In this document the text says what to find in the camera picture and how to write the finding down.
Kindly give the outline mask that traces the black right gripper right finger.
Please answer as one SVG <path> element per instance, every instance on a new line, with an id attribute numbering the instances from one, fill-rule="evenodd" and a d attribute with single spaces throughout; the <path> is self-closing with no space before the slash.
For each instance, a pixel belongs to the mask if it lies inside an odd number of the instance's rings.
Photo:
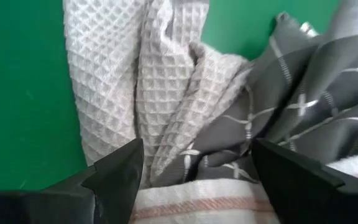
<path id="1" fill-rule="evenodd" d="M 358 177 L 264 139 L 251 155 L 281 224 L 358 224 Z"/>

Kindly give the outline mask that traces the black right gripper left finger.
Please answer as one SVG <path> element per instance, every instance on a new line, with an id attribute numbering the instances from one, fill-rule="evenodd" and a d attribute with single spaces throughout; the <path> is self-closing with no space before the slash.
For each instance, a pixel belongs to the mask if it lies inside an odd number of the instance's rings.
<path id="1" fill-rule="evenodd" d="M 0 224 L 128 224 L 144 164 L 134 139 L 43 190 L 0 190 Z"/>

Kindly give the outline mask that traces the white towel with pink stripes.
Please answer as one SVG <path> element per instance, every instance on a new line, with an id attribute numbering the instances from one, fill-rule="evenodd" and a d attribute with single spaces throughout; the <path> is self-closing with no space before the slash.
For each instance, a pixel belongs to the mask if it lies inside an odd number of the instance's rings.
<path id="1" fill-rule="evenodd" d="M 327 165 L 358 177 L 358 156 Z M 130 224 L 281 224 L 256 171 L 249 175 L 236 162 L 213 166 L 200 162 L 192 182 L 141 190 Z"/>

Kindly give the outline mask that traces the dark grey plaid towel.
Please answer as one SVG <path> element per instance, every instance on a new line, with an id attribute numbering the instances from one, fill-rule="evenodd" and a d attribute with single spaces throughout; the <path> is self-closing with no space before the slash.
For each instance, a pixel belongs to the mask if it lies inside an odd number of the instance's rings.
<path id="1" fill-rule="evenodd" d="M 323 164 L 358 156 L 358 0 L 341 0 L 323 34 L 278 15 L 236 101 L 160 161 L 151 184 L 257 183 L 257 138 Z"/>

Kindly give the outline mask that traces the light grey waffle towel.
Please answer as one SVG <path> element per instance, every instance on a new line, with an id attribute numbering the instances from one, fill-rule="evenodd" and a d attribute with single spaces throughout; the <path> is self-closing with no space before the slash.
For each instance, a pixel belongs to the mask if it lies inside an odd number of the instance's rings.
<path id="1" fill-rule="evenodd" d="M 239 96 L 253 64 L 202 43 L 208 0 L 63 0 L 68 65 L 88 164 L 135 138 L 141 186 L 189 170 L 197 135 Z"/>

